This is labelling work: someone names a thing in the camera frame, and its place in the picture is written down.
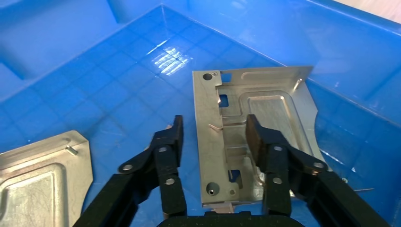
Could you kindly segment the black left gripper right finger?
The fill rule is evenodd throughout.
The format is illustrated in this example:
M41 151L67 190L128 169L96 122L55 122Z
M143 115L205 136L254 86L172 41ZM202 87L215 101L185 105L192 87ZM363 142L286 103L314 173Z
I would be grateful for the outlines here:
M254 114L246 118L245 136L255 165L264 173L262 207L267 215L283 216L293 226L293 193L306 202L322 227L385 227L387 222L328 165L263 127Z

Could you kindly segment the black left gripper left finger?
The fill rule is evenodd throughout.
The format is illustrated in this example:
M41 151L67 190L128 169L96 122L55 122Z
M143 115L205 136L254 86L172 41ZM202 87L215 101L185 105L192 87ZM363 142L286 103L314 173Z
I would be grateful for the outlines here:
M155 132L149 147L119 166L78 218L76 227L128 227L139 205L159 188L164 220L187 215L178 174L183 148L183 117Z

